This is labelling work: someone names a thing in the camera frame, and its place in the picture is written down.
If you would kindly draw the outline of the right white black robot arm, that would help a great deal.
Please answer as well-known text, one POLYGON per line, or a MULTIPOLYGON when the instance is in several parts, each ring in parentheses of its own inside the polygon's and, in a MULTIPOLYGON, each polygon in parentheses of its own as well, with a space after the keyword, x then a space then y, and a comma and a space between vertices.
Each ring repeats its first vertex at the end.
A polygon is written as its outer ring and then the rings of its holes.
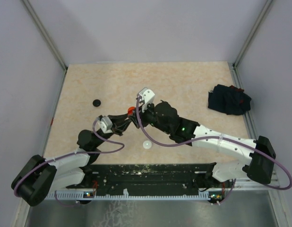
POLYGON ((152 127, 166 133, 174 142, 172 146, 188 145, 209 148, 235 158, 227 163, 215 163, 206 175, 206 183, 217 187, 221 182, 248 177, 260 184, 270 184, 274 168, 275 151, 264 136, 257 139, 237 138, 214 131, 198 122, 182 118, 168 102, 146 104, 137 98, 138 110, 133 111, 137 127, 152 127))

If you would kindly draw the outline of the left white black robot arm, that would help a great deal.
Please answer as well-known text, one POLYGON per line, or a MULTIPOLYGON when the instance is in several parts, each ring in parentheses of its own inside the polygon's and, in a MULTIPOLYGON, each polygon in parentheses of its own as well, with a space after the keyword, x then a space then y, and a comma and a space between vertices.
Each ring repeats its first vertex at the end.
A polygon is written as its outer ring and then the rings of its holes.
POLYGON ((86 188, 93 182, 93 176, 86 167, 94 163, 102 151, 104 142, 117 144, 121 151, 125 145, 112 141, 112 135, 121 136, 132 123, 132 115, 99 116, 91 130, 82 130, 77 138, 78 148, 74 151, 52 158, 32 156, 11 183, 16 197, 22 198, 30 206, 40 204, 51 192, 72 185, 86 188))

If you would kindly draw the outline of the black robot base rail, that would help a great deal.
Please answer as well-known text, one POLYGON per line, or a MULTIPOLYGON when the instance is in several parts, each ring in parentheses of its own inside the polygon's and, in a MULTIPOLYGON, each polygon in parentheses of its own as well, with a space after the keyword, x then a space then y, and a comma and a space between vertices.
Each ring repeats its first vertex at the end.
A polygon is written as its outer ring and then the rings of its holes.
POLYGON ((69 189, 95 189, 98 196, 182 196, 198 195, 210 188, 228 189, 231 181, 213 178, 211 164, 123 164, 89 165, 79 185, 69 189))

